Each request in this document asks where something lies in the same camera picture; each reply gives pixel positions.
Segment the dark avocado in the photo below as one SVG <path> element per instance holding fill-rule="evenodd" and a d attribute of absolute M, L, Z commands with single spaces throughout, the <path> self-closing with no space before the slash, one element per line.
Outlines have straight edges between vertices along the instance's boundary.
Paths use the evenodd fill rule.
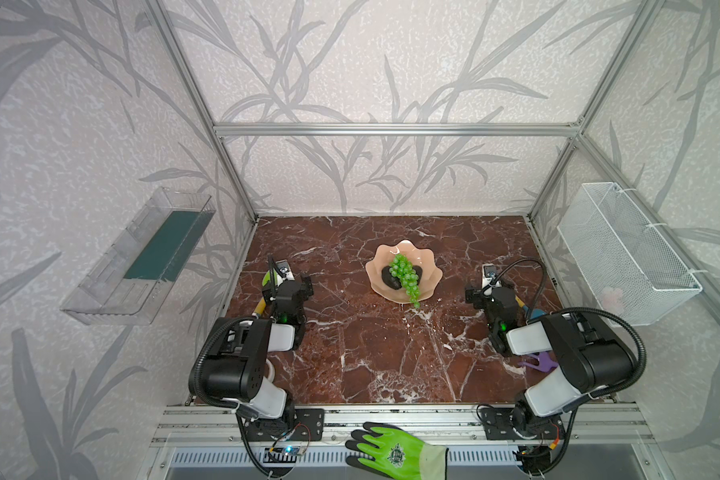
<path fill-rule="evenodd" d="M 392 290 L 400 290 L 402 288 L 401 280 L 394 276 L 390 266 L 385 266 L 381 271 L 383 283 Z"/>
<path fill-rule="evenodd" d="M 418 283 L 420 283 L 421 280 L 422 280 L 422 274 L 423 274 L 423 269 L 422 269 L 422 267 L 421 267 L 421 266 L 418 266 L 418 265 L 414 265 L 414 266 L 413 266 L 413 271 L 414 271 L 414 273 L 415 273 L 415 275 L 416 275 L 416 281 L 417 281 Z"/>

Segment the pink scalloped fruit bowl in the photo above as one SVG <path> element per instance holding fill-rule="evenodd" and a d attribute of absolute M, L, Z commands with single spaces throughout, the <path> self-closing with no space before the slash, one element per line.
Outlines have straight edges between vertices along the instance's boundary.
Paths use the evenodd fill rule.
<path fill-rule="evenodd" d="M 371 288 L 394 303 L 419 308 L 433 296 L 443 272 L 429 249 L 418 249 L 404 240 L 395 246 L 381 245 L 365 265 Z"/>

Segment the green fake grape bunch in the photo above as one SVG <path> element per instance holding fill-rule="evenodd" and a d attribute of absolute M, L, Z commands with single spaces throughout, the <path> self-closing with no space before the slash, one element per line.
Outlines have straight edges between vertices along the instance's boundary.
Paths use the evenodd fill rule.
<path fill-rule="evenodd" d="M 402 253 L 396 254 L 390 262 L 391 272 L 401 280 L 402 288 L 405 290 L 409 302 L 415 307 L 420 307 L 419 283 L 413 271 L 414 264 Z"/>

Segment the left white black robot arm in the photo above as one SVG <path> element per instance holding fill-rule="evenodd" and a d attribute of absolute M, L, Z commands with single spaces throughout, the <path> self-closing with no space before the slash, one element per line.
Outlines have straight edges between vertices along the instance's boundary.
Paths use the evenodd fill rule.
<path fill-rule="evenodd" d="M 201 402 L 232 408 L 249 420 L 289 422 L 290 394 L 265 376 L 271 352 L 298 349 L 306 332 L 304 303 L 314 294 L 311 278 L 267 284 L 268 317 L 219 318 L 191 368 L 188 388 Z"/>

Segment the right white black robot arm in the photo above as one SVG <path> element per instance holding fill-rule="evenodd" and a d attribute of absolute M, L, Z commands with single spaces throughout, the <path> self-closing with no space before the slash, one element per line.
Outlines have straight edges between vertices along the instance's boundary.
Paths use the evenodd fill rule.
<path fill-rule="evenodd" d="M 590 307 L 570 307 L 517 323 L 519 304 L 503 286 L 465 288 L 465 301 L 483 311 L 490 344 L 505 356 L 550 352 L 557 367 L 519 395 L 514 427 L 543 420 L 634 385 L 647 367 L 647 350 L 636 330 L 620 317 Z"/>

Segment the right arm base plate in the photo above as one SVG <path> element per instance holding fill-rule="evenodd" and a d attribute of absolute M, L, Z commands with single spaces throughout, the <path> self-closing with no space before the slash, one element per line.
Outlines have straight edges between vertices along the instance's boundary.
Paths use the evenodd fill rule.
<path fill-rule="evenodd" d="M 487 440 L 552 442 L 565 433 L 559 415 L 537 417 L 518 406 L 479 404 L 476 414 Z"/>

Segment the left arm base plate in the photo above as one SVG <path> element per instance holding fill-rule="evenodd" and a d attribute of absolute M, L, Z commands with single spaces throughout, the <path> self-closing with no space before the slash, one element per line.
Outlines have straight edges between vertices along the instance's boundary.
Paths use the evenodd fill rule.
<path fill-rule="evenodd" d="M 243 425 L 249 441 L 274 441 L 283 436 L 293 436 L 298 441 L 318 441 L 323 435 L 325 410 L 297 407 L 285 411 L 280 418 L 245 420 Z"/>

